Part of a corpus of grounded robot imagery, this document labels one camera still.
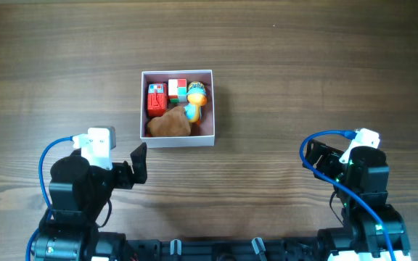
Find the yellow round gear toy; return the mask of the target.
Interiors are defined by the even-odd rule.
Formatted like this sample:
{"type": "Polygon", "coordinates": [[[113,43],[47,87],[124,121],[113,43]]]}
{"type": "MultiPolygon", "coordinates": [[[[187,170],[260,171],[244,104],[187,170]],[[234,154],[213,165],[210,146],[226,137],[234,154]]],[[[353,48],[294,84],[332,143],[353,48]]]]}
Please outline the yellow round gear toy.
{"type": "Polygon", "coordinates": [[[205,91],[205,86],[199,81],[193,81],[188,85],[188,91],[193,89],[196,91],[205,91]]]}

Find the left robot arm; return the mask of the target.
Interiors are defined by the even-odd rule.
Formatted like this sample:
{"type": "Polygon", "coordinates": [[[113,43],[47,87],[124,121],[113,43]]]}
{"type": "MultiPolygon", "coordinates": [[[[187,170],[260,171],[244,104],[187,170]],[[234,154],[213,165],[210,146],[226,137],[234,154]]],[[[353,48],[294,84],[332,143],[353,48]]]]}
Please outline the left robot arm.
{"type": "Polygon", "coordinates": [[[130,190],[147,180],[147,145],[130,154],[130,162],[110,169],[93,166],[80,149],[51,167],[47,192],[51,204],[28,241],[27,260],[137,260],[138,254],[122,233],[102,232],[97,218],[111,210],[115,189],[130,190]]]}

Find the pink white box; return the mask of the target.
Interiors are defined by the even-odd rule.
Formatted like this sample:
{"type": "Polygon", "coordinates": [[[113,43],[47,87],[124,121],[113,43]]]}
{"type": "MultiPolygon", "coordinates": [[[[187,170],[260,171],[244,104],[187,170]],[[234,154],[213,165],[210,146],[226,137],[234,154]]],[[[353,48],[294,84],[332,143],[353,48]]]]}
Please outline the pink white box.
{"type": "Polygon", "coordinates": [[[140,139],[149,148],[171,148],[188,146],[213,146],[216,138],[215,105],[213,95],[212,70],[167,70],[143,71],[141,94],[140,139]],[[187,82],[199,81],[206,87],[208,103],[202,108],[202,119],[199,125],[192,126],[190,136],[151,137],[147,133],[147,91],[151,83],[168,82],[171,78],[186,78],[187,82]]]}

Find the red toy truck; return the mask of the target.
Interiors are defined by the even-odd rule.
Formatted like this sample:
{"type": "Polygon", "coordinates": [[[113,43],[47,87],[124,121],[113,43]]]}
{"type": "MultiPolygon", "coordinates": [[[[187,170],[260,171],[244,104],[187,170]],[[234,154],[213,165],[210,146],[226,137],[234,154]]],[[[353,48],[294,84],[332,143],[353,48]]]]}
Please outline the red toy truck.
{"type": "Polygon", "coordinates": [[[147,114],[149,117],[163,116],[168,107],[166,83],[151,83],[147,92],[147,114]]]}

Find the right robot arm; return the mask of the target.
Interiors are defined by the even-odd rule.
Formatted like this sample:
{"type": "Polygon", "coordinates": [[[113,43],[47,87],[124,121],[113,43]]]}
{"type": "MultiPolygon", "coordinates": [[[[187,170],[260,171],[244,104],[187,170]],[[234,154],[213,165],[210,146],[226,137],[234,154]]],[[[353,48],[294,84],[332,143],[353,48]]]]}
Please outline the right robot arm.
{"type": "Polygon", "coordinates": [[[355,138],[341,151],[310,139],[300,150],[303,166],[316,178],[333,182],[343,208],[341,227],[317,233],[318,260],[410,260],[410,243],[401,214],[388,204],[390,168],[377,138],[355,138]]]}

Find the yellow duck toy blue hat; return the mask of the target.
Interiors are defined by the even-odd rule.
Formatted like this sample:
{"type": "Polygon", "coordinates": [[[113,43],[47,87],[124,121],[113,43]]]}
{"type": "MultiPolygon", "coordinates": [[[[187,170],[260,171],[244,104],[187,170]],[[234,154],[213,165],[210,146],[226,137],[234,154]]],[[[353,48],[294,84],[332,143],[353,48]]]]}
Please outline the yellow duck toy blue hat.
{"type": "Polygon", "coordinates": [[[191,88],[187,94],[188,105],[184,107],[185,114],[190,123],[195,123],[201,118],[201,108],[207,104],[205,88],[191,88]]]}

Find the colourful puzzle cube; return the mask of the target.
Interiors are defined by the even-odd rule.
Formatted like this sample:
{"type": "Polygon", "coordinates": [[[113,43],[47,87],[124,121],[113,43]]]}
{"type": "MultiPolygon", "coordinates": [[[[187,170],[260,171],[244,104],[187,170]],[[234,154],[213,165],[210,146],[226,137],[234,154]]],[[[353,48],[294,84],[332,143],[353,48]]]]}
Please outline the colourful puzzle cube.
{"type": "Polygon", "coordinates": [[[187,80],[175,78],[168,81],[168,98],[171,103],[187,102],[187,80]]]}

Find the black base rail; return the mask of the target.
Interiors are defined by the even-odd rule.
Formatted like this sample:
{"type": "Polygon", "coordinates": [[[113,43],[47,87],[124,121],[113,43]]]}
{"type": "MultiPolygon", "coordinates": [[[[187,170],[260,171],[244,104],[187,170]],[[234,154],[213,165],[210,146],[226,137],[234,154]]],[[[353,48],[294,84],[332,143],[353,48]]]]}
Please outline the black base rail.
{"type": "Polygon", "coordinates": [[[172,241],[130,240],[119,250],[101,249],[93,260],[126,261],[217,261],[217,260],[327,260],[335,256],[316,238],[285,238],[264,240],[260,237],[241,241],[172,241]]]}

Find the brown plush capybara toy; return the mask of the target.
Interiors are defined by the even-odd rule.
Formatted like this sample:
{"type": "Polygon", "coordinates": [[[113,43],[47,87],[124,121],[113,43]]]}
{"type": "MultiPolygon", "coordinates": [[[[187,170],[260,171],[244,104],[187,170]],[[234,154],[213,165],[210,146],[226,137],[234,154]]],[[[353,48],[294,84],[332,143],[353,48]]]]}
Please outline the brown plush capybara toy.
{"type": "Polygon", "coordinates": [[[154,117],[147,123],[148,133],[153,137],[189,136],[191,126],[184,107],[177,106],[163,116],[154,117]]]}

